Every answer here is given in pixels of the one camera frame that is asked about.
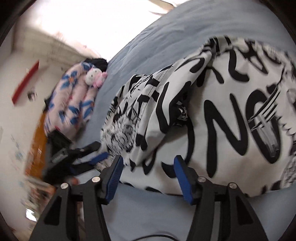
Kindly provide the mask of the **black white graffiti print garment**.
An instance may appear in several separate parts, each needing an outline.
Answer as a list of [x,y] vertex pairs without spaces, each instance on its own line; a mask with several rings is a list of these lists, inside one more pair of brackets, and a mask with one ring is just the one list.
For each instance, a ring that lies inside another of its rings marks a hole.
[[115,95],[101,151],[124,160],[121,182],[180,195],[180,155],[215,184],[248,196],[295,184],[295,54],[254,40],[211,38]]

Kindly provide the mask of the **floral pink blue quilt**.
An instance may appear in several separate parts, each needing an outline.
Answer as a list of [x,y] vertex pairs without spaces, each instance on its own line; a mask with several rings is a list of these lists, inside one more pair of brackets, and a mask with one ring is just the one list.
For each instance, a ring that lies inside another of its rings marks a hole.
[[52,92],[44,132],[48,136],[58,130],[72,140],[93,112],[98,89],[85,82],[86,74],[95,68],[91,63],[80,62],[67,70]]

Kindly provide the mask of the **blue-grey fleece bed blanket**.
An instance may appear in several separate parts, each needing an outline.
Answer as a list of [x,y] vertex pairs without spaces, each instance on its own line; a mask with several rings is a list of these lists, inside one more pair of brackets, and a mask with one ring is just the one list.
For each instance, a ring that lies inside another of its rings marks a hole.
[[295,240],[295,45],[252,1],[190,1],[128,43],[78,145],[124,158],[104,207],[112,240],[161,233],[185,240],[195,208],[173,162],[236,184],[266,238]]

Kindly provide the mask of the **pink white plush toy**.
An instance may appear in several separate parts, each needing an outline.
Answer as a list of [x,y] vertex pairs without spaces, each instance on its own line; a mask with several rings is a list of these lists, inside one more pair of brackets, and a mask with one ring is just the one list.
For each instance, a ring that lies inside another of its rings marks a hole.
[[93,67],[87,72],[85,76],[85,83],[88,86],[92,86],[94,88],[100,88],[102,87],[106,78],[107,78],[107,72],[102,72],[99,68]]

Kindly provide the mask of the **black knitted item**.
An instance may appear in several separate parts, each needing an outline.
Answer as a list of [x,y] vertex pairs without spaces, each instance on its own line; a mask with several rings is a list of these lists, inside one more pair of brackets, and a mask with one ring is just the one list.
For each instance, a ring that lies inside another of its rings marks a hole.
[[91,63],[96,68],[99,68],[102,72],[107,70],[108,62],[103,58],[86,58],[84,62]]

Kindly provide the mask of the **red strip on wall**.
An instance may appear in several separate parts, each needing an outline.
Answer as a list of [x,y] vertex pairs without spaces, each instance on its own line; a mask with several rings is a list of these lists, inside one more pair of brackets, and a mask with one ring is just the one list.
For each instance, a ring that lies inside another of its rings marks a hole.
[[16,103],[18,102],[18,99],[20,98],[20,95],[22,94],[22,92],[26,88],[26,86],[29,84],[29,81],[31,80],[32,76],[39,70],[39,64],[40,64],[40,61],[38,60],[29,69],[28,73],[24,76],[23,80],[16,87],[13,95],[11,96],[11,101],[12,101],[13,105],[16,105]]

